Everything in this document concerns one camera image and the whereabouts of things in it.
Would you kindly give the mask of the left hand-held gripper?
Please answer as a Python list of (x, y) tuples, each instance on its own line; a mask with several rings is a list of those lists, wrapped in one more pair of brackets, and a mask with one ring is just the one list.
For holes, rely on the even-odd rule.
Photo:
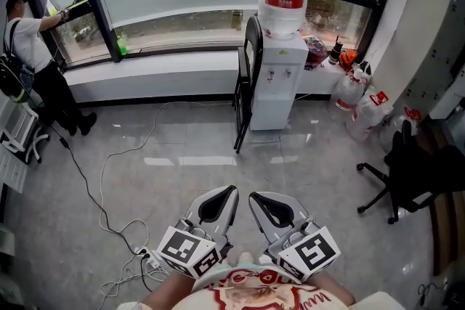
[(199, 280), (232, 247), (227, 231), (239, 203), (236, 186), (217, 187), (200, 195), (185, 218), (166, 230), (156, 252), (173, 270)]

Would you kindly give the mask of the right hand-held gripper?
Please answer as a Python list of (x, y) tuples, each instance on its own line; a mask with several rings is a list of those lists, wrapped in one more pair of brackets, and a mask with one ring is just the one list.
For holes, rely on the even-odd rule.
[(307, 218), (308, 212), (296, 198), (277, 192), (252, 192), (248, 204), (260, 232), (272, 243), (267, 255), (298, 281), (314, 277), (341, 255), (328, 228)]

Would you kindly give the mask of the black folding chair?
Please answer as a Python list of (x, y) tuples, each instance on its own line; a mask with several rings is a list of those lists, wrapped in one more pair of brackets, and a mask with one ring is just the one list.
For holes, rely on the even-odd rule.
[(254, 15), (246, 24), (245, 41), (238, 47), (238, 77), (232, 101), (235, 110), (236, 140), (233, 149), (238, 154), (252, 117), (254, 92), (264, 54), (264, 37), (259, 18)]

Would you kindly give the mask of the person's right forearm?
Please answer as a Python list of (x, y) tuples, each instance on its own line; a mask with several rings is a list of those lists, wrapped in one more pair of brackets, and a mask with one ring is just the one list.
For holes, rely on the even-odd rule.
[(332, 295), (336, 296), (347, 307), (356, 303), (356, 299), (351, 292), (348, 291), (342, 284), (337, 282), (327, 272), (320, 272), (313, 277), (315, 287), (320, 287)]

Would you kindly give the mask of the person's left forearm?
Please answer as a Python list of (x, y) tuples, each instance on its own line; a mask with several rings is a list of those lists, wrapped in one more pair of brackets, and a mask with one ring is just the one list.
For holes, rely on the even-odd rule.
[(171, 310), (191, 294), (195, 279), (173, 271), (164, 282), (142, 300), (152, 310)]

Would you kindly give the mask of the black office chair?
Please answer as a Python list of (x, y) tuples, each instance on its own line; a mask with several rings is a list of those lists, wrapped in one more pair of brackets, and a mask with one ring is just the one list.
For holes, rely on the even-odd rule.
[(429, 154), (415, 140), (410, 121), (392, 137), (392, 149), (384, 157), (389, 173), (384, 174), (369, 163), (358, 163), (357, 171), (366, 169), (384, 183), (384, 188), (357, 212), (364, 213), (385, 195), (390, 195), (393, 216), (389, 224), (399, 220), (399, 209), (409, 213), (425, 208), (438, 195), (465, 191), (465, 154), (453, 145), (446, 145), (435, 154)]

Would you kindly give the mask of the white power strip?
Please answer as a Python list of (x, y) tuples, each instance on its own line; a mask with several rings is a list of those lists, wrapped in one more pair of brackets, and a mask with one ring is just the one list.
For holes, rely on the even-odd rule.
[(148, 264), (152, 269), (159, 269), (161, 267), (157, 256), (147, 246), (135, 248), (135, 254), (137, 256), (141, 256), (145, 260), (145, 263)]

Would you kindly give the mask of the person's white printed shirt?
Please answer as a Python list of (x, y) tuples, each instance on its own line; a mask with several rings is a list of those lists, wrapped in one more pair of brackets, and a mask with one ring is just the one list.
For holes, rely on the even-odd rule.
[[(391, 295), (377, 292), (347, 307), (336, 296), (315, 287), (313, 277), (297, 282), (274, 266), (236, 265), (196, 280), (188, 297), (171, 310), (405, 310)], [(116, 310), (152, 310), (141, 301)]]

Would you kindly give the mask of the white water dispenser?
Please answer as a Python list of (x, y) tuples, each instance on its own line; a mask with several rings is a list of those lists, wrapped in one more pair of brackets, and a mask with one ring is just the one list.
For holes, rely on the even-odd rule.
[(263, 37), (262, 53), (247, 48), (253, 68), (259, 68), (249, 128), (252, 131), (284, 129), (307, 61), (308, 46), (300, 33), (287, 40)]

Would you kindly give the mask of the white window ledge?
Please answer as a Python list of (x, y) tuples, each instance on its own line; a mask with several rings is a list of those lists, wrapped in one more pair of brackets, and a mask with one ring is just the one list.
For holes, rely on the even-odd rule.
[[(331, 94), (344, 71), (324, 62), (304, 70), (298, 94)], [(237, 52), (188, 52), (131, 58), (70, 70), (65, 78), (77, 102), (232, 94)]]

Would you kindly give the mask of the colourful helmet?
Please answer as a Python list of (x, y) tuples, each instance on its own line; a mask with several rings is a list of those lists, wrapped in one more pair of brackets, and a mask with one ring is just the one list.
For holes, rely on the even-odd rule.
[(326, 45), (314, 35), (306, 35), (302, 38), (308, 48), (304, 69), (312, 70), (323, 63), (328, 56), (328, 50)]

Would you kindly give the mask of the orange helmet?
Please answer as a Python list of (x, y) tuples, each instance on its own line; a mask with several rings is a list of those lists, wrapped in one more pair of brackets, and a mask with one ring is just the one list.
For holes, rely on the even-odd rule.
[(339, 55), (339, 65), (345, 72), (349, 72), (352, 69), (352, 65), (357, 59), (357, 51), (354, 49), (346, 49)]

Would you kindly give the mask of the black flask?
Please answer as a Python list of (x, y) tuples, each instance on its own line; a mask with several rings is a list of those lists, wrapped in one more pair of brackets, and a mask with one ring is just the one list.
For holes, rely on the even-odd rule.
[(342, 52), (343, 43), (339, 41), (339, 36), (336, 37), (335, 44), (331, 53), (329, 54), (328, 61), (331, 65), (336, 65), (339, 62), (339, 57)]

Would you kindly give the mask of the white metal rack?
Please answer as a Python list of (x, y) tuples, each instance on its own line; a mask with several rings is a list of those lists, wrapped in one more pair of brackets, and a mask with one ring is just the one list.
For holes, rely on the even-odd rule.
[(0, 91), (0, 144), (27, 165), (42, 162), (39, 145), (49, 142), (39, 114), (28, 103), (16, 103)]

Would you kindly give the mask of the empty red-handled water bottle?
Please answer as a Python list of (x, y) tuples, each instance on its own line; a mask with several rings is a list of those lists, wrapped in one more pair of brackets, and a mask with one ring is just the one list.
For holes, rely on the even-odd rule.
[(369, 86), (347, 119), (346, 130), (352, 138), (363, 141), (392, 110), (388, 96)]
[(367, 61), (356, 64), (337, 83), (331, 96), (337, 110), (350, 111), (360, 101), (371, 79), (371, 66)]
[(420, 110), (404, 107), (404, 110), (396, 115), (391, 115), (386, 119), (379, 130), (379, 143), (385, 152), (392, 149), (393, 136), (396, 131), (402, 131), (403, 122), (408, 121), (411, 124), (411, 133), (417, 135), (419, 124), (422, 121)]

